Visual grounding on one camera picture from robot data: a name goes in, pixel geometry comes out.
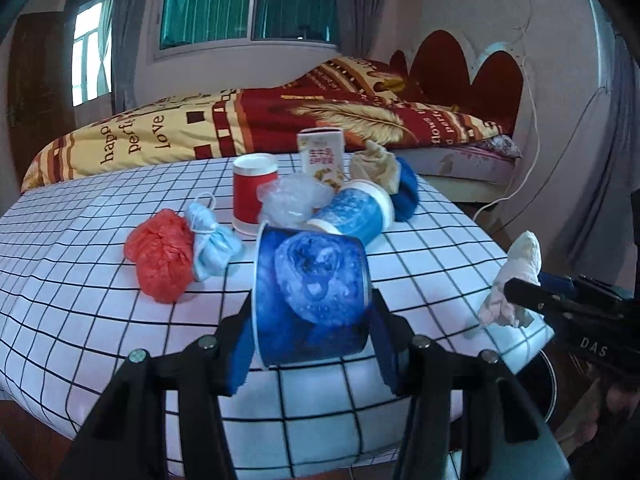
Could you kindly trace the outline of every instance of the wooden door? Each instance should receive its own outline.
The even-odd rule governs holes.
[[[18,17],[9,58],[7,121],[18,181],[42,148],[75,129],[64,12]]]

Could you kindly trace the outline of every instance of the crumpled red plastic bag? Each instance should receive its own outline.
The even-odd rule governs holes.
[[[173,303],[193,278],[193,233],[187,221],[162,209],[133,229],[124,244],[136,264],[142,292],[159,303]]]

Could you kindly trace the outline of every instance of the white tablecloth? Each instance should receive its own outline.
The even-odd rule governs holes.
[[[280,155],[280,173],[299,170]],[[423,179],[420,205],[367,248],[374,286],[416,333],[449,351],[497,349],[520,370],[552,333],[539,317],[526,329],[480,328],[476,313],[504,252]],[[135,348],[180,351],[236,313],[253,281],[255,243],[225,276],[193,283],[177,304],[157,304],[124,260],[129,232],[162,208],[203,191],[231,221],[231,159],[108,173],[26,193],[0,219],[0,387],[30,413],[76,435],[122,360]],[[408,400],[383,384],[371,345],[356,356],[281,367],[252,365],[238,393],[220,399],[241,479],[306,476],[394,457]],[[452,394],[452,414],[462,396]],[[182,473],[177,396],[167,399],[170,471]]]

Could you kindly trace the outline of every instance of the red headboard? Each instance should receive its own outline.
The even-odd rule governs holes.
[[[402,67],[406,71],[401,50],[393,54],[390,65],[398,72]],[[500,124],[505,134],[513,134],[524,80],[518,63],[507,52],[498,50],[488,56],[470,83],[465,54],[458,40],[444,30],[437,30],[420,45],[409,78],[422,89],[426,102],[457,105],[461,112],[493,121]]]

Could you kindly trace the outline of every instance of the dark blue paper cup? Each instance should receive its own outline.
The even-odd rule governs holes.
[[[368,180],[350,180],[306,224],[325,233],[353,236],[366,246],[393,220],[394,205],[384,189]]]
[[[370,301],[369,266],[359,240],[261,226],[252,311],[256,351],[265,366],[361,352]]]

